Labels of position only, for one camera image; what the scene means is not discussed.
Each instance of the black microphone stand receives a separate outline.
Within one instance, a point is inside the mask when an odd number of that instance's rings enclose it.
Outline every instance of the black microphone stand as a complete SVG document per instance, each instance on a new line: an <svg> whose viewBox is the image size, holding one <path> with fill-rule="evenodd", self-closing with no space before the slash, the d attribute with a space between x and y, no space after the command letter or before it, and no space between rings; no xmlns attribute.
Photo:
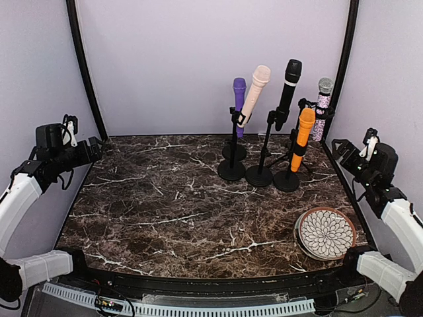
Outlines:
<svg viewBox="0 0 423 317"><path fill-rule="evenodd" d="M275 187L279 190L282 190L283 192L287 193L294 192L299 187L299 178L296 173L293 173L291 171L291 164L293 157L293 149L295 147L295 142L297 142L299 117L307 104L310 104L310 102L308 102L305 98L301 99L298 102L299 115L297 119L297 124L295 125L295 129L291 130L291 135L289 136L289 140L291 140L291 146L289 147L288 151L288 169L277 172L273 177L273 185L275 185Z"/></svg>
<svg viewBox="0 0 423 317"><path fill-rule="evenodd" d="M232 114L232 141L230 144L231 153L229 155L229 160L223 160L219 166L217 167L217 173L220 177L224 180L228 181L236 181L240 180L245 175L245 167L244 164L236 160L236 153L237 153L237 122L240 111L235 111L235 107L230 107L230 113Z"/></svg>
<svg viewBox="0 0 423 317"><path fill-rule="evenodd" d="M228 141L228 145L226 145L222 149L222 156L223 158L230 160L231 159L231 149L232 149L232 140ZM236 160L243 160L247 157L247 150L242 144L237 144L237 148L235 151L235 159Z"/></svg>
<svg viewBox="0 0 423 317"><path fill-rule="evenodd" d="M270 130L272 129L272 125L275 123L275 120L276 111L269 111L269 115L267 117L266 137L264 138L263 147L260 152L260 162L258 165L250 167L245 173L245 179L254 187L266 187L272 183L273 174L269 168L264 166L264 160L267 156L269 156L267 144L269 142Z"/></svg>

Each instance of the dark brown marble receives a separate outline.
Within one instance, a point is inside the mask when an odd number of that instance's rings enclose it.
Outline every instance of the dark brown marble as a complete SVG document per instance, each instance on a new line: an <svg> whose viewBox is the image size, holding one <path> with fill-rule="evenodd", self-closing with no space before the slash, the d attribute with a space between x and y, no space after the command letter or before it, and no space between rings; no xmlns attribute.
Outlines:
<svg viewBox="0 0 423 317"><path fill-rule="evenodd" d="M362 226L321 146L311 141L300 188L279 192L229 183L216 172L228 136L113 137L77 197L59 246L82 248L91 267L161 277L263 277L340 265L308 258L293 239L294 222L332 207ZM263 137L247 135L246 167L257 164ZM274 156L288 137L271 136ZM272 167L285 169L286 162Z"/></svg>

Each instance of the white patterned plate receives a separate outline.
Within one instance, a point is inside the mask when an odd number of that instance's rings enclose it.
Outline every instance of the white patterned plate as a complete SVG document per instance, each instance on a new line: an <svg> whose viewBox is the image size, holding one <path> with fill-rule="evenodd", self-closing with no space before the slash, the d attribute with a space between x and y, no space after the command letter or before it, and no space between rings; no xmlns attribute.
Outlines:
<svg viewBox="0 0 423 317"><path fill-rule="evenodd" d="M300 219L298 235L312 258L342 259L347 249L356 245L356 229L351 220L333 208L313 208Z"/></svg>

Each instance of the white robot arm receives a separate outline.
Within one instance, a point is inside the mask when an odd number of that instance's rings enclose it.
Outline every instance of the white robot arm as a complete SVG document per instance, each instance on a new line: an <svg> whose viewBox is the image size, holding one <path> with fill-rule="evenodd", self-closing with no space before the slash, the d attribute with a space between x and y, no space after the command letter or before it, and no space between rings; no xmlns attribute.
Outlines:
<svg viewBox="0 0 423 317"><path fill-rule="evenodd" d="M359 247L348 251L344 266L355 266L358 273L375 281L401 307L410 296L416 296L410 295L410 290L416 288L417 282L414 281L423 277L423 222L405 194L391 184L398 162L395 150L379 143L377 130L372 128L368 129L363 143L365 148L360 152L349 140L335 139L332 141L333 156L341 159L341 166L365 188L364 197L371 209L398 237L411 259L413 269L409 271L395 264L377 250L361 252Z"/></svg>
<svg viewBox="0 0 423 317"><path fill-rule="evenodd" d="M36 129L36 146L30 158L16 168L10 186L0 196L0 298L13 302L22 291L73 271L72 255L59 250L23 259L5 259L12 234L31 205L62 172L101 159L101 142L92 137L76 142L77 118L66 115L63 123ZM69 186L62 184L62 189Z"/></svg>

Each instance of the orange microphone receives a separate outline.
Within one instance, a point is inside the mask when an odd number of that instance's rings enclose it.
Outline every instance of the orange microphone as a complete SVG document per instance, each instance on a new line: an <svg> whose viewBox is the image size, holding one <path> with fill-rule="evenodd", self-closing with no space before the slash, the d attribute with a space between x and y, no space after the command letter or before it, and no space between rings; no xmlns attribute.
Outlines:
<svg viewBox="0 0 423 317"><path fill-rule="evenodd" d="M297 149L303 149L303 151L294 151L291 161L291 171L297 172L303 156L305 154L305 146L309 140L310 131L316 122L316 113L313 109L306 108L301 112L299 117L299 131L297 136Z"/></svg>

